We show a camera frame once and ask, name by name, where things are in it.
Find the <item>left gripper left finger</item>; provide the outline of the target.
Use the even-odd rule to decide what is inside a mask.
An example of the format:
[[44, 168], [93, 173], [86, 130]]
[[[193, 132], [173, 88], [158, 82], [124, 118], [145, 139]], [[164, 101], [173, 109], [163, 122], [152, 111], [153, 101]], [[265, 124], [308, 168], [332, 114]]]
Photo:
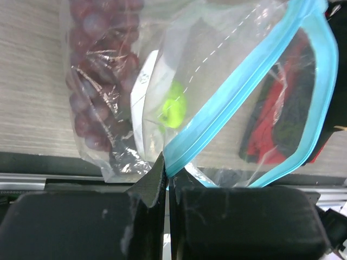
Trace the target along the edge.
[[161, 259], [166, 175], [160, 155], [125, 192], [30, 192], [1, 222], [1, 259]]

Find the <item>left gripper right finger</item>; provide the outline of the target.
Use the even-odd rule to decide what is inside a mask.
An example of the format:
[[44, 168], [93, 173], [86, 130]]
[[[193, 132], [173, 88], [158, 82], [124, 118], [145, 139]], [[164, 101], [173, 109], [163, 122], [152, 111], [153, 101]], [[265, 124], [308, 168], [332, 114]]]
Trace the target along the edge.
[[173, 259], [319, 259], [330, 246], [301, 190], [207, 188], [180, 171], [169, 198]]

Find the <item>green toy fruit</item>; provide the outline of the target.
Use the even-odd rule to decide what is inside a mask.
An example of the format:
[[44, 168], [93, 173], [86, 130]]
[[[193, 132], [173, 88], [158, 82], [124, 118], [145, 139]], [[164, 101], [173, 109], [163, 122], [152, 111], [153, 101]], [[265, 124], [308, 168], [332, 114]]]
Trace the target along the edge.
[[187, 99], [184, 88], [179, 82], [173, 81], [162, 107], [160, 121], [165, 127], [176, 129], [182, 124], [186, 112]]

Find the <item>clear zip top bag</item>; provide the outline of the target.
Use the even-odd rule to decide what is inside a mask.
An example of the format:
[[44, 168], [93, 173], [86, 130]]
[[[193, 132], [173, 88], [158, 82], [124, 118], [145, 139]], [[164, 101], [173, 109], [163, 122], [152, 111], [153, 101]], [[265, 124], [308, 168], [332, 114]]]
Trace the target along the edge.
[[[60, 28], [72, 26], [62, 1]], [[136, 181], [164, 158], [166, 174], [187, 170], [208, 187], [264, 187], [315, 161], [325, 144], [323, 126], [336, 84], [338, 48], [326, 14], [328, 1], [143, 1], [139, 39], [132, 50], [139, 72], [130, 92], [131, 131], [109, 152], [85, 145], [80, 157], [105, 181]], [[264, 78], [302, 29], [314, 52], [316, 74], [308, 117], [297, 150], [281, 164], [246, 162], [239, 149]], [[173, 81], [187, 99], [182, 124], [160, 121]]]

